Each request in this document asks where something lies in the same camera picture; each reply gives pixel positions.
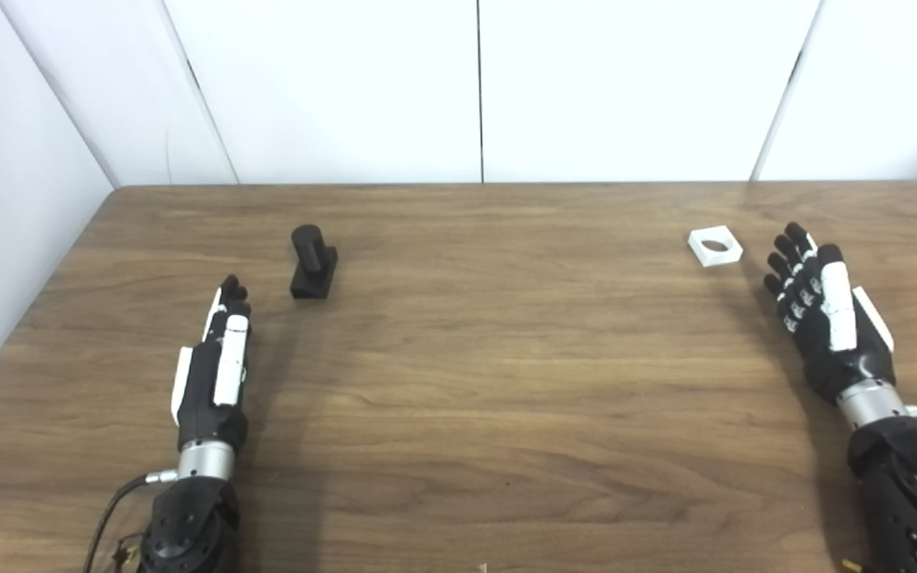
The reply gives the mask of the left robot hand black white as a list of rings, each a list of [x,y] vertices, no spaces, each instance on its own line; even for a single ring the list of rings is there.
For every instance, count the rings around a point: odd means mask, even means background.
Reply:
[[[248,290],[239,277],[227,275],[208,309],[204,333],[193,347],[181,349],[174,380],[174,421],[178,425],[176,449],[204,442],[222,442],[239,454],[248,438],[250,421],[244,413],[245,384],[241,382],[236,405],[219,405],[214,394],[219,361],[224,348],[227,319],[250,317]]]

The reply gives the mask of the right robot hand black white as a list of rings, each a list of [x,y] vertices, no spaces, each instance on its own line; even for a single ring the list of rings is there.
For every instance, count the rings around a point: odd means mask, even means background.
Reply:
[[[870,382],[895,385],[894,341],[837,244],[818,244],[790,222],[775,237],[763,284],[792,337],[808,385],[824,400]]]

